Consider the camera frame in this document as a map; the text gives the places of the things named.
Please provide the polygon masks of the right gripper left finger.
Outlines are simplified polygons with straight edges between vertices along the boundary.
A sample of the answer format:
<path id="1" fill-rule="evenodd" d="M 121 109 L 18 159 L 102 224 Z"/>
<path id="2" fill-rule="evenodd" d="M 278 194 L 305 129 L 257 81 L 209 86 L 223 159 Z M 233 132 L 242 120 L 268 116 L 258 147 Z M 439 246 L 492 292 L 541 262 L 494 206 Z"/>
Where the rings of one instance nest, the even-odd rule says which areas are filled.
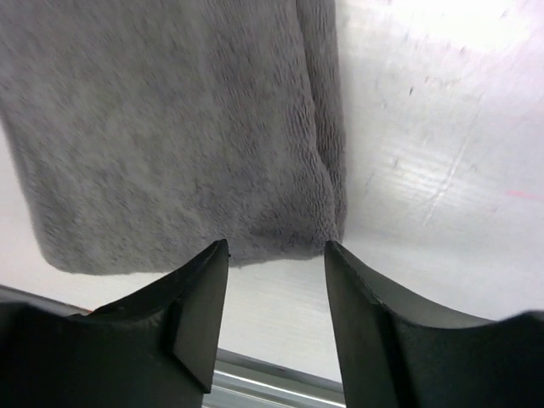
<path id="1" fill-rule="evenodd" d="M 212 387 L 229 271 L 215 241 L 90 314 L 1 306 L 4 407 L 199 407 Z"/>

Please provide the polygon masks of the grey towel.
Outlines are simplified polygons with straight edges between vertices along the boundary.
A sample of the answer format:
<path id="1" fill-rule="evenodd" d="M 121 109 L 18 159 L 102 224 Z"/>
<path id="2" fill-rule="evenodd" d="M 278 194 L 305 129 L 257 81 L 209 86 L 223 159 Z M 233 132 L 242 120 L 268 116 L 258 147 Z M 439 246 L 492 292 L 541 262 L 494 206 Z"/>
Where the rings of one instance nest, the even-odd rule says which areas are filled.
<path id="1" fill-rule="evenodd" d="M 1 120 L 40 252 L 72 273 L 234 266 L 343 238 L 332 1 L 4 1 Z"/>

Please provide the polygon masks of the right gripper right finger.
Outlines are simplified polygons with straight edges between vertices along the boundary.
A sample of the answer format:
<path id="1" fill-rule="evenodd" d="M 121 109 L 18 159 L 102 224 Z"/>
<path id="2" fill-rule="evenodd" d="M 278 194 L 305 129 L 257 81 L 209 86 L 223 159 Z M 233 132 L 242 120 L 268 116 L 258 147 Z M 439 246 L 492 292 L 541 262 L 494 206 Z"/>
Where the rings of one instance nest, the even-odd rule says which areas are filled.
<path id="1" fill-rule="evenodd" d="M 492 321 L 433 302 L 335 241 L 324 251 L 349 407 L 540 407 L 543 314 Z"/>

